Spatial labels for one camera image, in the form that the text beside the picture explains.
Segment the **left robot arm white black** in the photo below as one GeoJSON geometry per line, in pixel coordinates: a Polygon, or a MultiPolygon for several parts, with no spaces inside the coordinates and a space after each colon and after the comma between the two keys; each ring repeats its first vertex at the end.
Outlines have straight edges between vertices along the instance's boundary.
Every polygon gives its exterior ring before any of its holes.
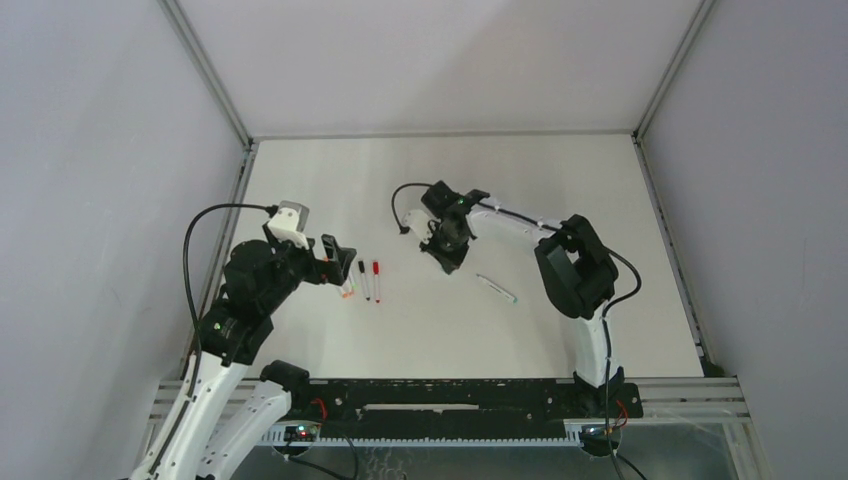
{"type": "Polygon", "coordinates": [[[276,360],[263,368],[250,398],[222,422],[231,395],[273,330],[272,316],[303,283],[344,285],[357,251],[323,235],[325,257],[313,242],[268,236],[237,245],[225,282],[197,327],[198,347],[162,430],[133,479],[229,479],[260,438],[297,402],[307,370],[276,360]]]}

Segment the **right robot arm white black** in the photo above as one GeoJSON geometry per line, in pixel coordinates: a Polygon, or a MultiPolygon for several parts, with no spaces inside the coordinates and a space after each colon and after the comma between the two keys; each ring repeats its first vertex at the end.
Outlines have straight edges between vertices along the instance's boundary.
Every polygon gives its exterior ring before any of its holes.
{"type": "Polygon", "coordinates": [[[527,242],[547,299],[561,317],[575,323],[577,404],[589,417],[608,415],[624,384],[607,324],[619,271],[589,220],[573,215],[551,225],[502,207],[487,192],[460,194],[443,181],[428,185],[421,202],[421,209],[398,219],[399,230],[413,233],[420,250],[446,274],[460,268],[482,226],[503,228],[527,242]]]}

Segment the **white pen teal tip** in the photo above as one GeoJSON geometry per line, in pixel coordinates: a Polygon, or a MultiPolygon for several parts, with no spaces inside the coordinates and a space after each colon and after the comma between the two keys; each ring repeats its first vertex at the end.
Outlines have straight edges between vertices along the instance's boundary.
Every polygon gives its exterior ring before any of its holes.
{"type": "Polygon", "coordinates": [[[518,298],[515,295],[513,295],[511,292],[509,292],[493,280],[489,279],[488,277],[481,274],[476,274],[476,278],[482,284],[484,284],[485,286],[496,292],[498,295],[503,297],[507,302],[515,304],[518,301],[518,298]]]}

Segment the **white pen red tip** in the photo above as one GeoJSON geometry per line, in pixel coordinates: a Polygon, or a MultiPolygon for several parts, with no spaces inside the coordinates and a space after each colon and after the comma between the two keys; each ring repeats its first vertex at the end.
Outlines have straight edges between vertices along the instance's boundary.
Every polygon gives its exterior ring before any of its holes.
{"type": "Polygon", "coordinates": [[[373,275],[373,287],[374,287],[374,301],[377,304],[381,303],[381,290],[380,290],[380,276],[379,274],[373,275]]]}

